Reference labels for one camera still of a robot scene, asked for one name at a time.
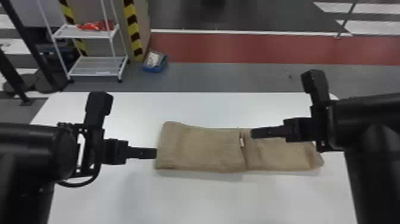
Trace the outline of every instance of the shelf rack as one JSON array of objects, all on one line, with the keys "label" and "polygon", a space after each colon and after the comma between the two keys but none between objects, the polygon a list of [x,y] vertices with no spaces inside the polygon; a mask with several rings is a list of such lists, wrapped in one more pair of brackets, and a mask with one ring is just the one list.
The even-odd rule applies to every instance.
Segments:
[{"label": "shelf rack", "polygon": [[[104,21],[108,21],[107,13],[105,10],[104,0],[100,0]],[[74,24],[68,24],[65,17],[61,15],[64,20],[64,24],[53,34],[51,32],[51,28],[45,12],[43,10],[43,6],[41,0],[37,0],[37,5],[39,6],[39,11],[42,14],[43,20],[45,21],[47,30],[50,34],[50,37],[53,41],[55,50],[60,59],[62,69],[67,75],[67,79],[72,81],[72,76],[116,76],[118,78],[118,82],[122,82],[122,73],[129,62],[128,54],[125,46],[125,42],[123,39],[123,34],[120,29],[120,23],[118,22],[117,13],[115,11],[114,1],[110,1],[112,13],[114,14],[115,25],[114,29],[110,30],[108,23],[105,23],[107,31],[99,31],[99,30],[81,30],[76,27]],[[124,48],[125,56],[116,56],[115,48],[113,44],[114,36],[116,33],[120,34],[120,38],[122,41],[122,46]],[[57,39],[72,39],[75,46],[77,46],[75,38],[79,39],[108,39],[111,46],[112,57],[85,57],[79,51],[80,57],[75,62],[74,66],[68,71],[65,66],[63,57],[60,53],[60,50],[57,45]]]}]

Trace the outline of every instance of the folded towel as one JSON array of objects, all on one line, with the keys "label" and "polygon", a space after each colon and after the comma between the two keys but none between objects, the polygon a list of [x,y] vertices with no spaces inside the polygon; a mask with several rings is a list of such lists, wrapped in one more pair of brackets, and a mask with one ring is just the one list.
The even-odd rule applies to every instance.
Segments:
[{"label": "folded towel", "polygon": [[207,129],[165,122],[157,169],[240,172],[246,170],[238,129]]},{"label": "folded towel", "polygon": [[313,143],[252,139],[250,129],[210,129],[165,122],[156,169],[242,172],[304,171],[323,165]]}]

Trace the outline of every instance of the red floor stripe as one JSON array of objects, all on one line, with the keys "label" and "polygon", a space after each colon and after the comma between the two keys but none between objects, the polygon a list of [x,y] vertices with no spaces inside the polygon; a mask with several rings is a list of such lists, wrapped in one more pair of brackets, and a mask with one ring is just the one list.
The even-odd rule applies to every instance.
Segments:
[{"label": "red floor stripe", "polygon": [[400,38],[153,33],[171,62],[400,65]]}]

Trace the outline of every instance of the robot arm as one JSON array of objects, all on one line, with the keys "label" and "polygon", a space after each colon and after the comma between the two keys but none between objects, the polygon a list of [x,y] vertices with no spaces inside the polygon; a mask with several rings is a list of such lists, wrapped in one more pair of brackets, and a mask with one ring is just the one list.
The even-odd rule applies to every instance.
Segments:
[{"label": "robot arm", "polygon": [[311,95],[311,117],[253,129],[252,137],[315,141],[320,153],[343,151],[358,223],[399,223],[400,94],[333,101],[323,71],[301,78]]},{"label": "robot arm", "polygon": [[[91,92],[83,124],[56,127],[0,123],[0,223],[46,224],[56,183],[70,188],[93,182],[103,164],[128,158],[155,158],[155,148],[132,148],[127,141],[104,139],[102,128],[113,97]],[[85,137],[78,164],[78,135]],[[67,179],[88,177],[81,183]]]}]

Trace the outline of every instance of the white table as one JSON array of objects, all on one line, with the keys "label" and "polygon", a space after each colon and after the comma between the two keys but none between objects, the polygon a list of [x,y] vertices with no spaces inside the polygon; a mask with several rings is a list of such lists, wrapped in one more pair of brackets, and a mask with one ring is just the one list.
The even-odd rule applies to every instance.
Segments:
[{"label": "white table", "polygon": [[[303,93],[113,93],[106,138],[156,147],[167,120],[203,127],[279,125],[309,116]],[[82,122],[87,93],[49,98],[32,124]],[[89,186],[58,186],[49,223],[356,223],[342,153],[313,172],[218,174],[156,171],[153,160],[104,166]]]}]

